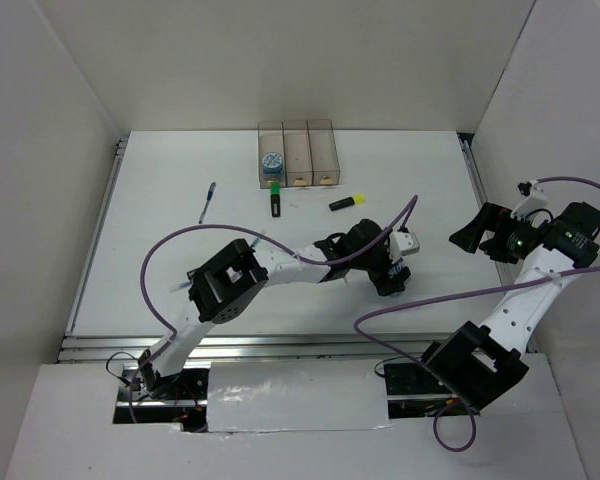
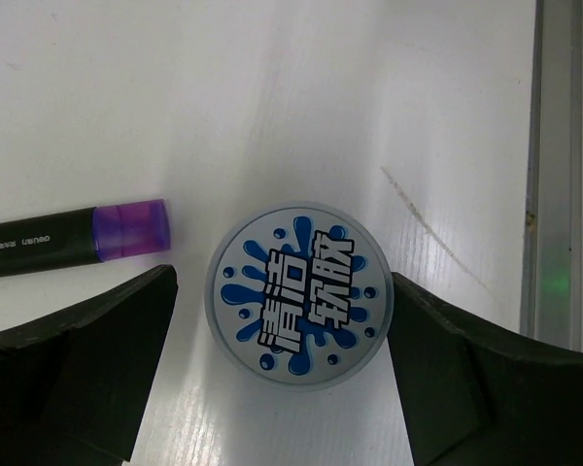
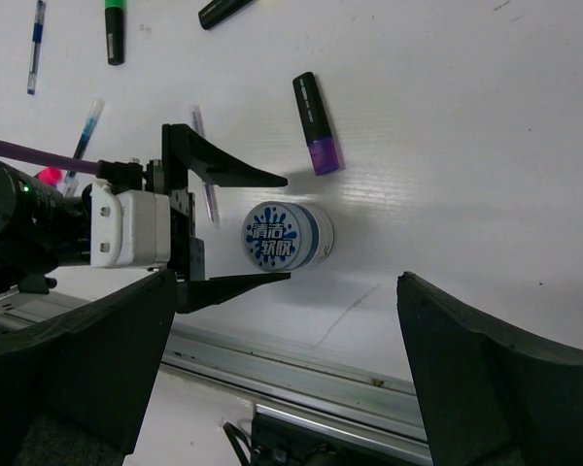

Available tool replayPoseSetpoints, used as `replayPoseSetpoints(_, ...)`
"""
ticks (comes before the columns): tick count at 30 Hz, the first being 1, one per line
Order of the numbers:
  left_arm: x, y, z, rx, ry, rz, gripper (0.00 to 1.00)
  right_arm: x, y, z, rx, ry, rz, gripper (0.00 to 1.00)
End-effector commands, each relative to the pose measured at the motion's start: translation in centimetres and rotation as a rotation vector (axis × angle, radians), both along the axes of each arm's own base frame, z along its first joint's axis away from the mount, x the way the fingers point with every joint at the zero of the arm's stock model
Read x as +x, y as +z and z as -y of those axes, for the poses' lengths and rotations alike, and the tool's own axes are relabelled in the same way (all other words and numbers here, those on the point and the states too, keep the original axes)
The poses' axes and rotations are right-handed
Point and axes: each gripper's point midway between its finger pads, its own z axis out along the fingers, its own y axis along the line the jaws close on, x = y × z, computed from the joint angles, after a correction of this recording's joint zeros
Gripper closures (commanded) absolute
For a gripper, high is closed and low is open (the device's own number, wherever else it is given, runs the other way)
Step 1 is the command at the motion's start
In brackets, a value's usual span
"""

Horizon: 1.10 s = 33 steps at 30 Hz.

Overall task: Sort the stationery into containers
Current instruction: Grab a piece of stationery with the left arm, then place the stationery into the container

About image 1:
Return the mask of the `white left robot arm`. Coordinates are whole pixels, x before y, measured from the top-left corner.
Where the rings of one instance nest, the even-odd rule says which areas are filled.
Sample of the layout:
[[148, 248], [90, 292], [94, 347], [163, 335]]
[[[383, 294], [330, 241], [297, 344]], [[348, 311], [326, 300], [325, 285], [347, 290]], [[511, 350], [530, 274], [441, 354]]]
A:
[[152, 398], [173, 394], [190, 353], [203, 338], [244, 313], [266, 287], [326, 283], [357, 270], [368, 275], [379, 296], [398, 295], [411, 276], [405, 257], [418, 251], [419, 243], [406, 227], [383, 230], [369, 219], [300, 250], [264, 249], [243, 238], [233, 240], [189, 275], [181, 314], [138, 360], [141, 385]]

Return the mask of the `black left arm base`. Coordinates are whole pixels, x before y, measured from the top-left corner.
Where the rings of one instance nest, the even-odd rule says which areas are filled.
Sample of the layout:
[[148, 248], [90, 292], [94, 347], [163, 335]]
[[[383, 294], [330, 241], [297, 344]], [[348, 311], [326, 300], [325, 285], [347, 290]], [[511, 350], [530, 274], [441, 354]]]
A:
[[169, 423], [189, 433], [208, 430], [209, 365], [186, 368], [174, 385], [168, 386], [165, 393], [159, 393], [156, 397], [152, 397], [139, 380], [135, 382], [133, 390], [129, 390], [130, 369], [123, 369], [118, 374], [108, 370], [108, 374], [118, 380], [114, 424]]

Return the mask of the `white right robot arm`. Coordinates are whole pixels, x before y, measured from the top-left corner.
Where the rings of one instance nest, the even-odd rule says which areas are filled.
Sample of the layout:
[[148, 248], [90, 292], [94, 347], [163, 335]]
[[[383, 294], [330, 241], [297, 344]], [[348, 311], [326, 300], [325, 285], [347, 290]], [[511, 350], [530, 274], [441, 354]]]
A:
[[572, 202], [539, 226], [532, 215], [518, 219], [510, 209], [486, 203], [476, 217], [451, 235], [468, 253], [521, 263], [522, 270], [494, 311], [482, 322], [466, 322], [423, 354], [416, 379], [428, 392], [444, 386], [478, 412], [519, 383], [528, 371], [522, 356], [557, 296], [572, 282], [570, 270], [590, 266], [598, 256], [595, 237], [600, 211]]

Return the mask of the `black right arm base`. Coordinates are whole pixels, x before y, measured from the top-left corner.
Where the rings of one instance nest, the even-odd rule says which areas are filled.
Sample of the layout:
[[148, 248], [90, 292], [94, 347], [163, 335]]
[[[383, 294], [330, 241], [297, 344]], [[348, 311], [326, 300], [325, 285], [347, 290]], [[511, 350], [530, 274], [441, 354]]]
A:
[[419, 366], [392, 358], [374, 368], [385, 385], [388, 417], [390, 419], [433, 417], [449, 406], [445, 415], [465, 415], [456, 396]]

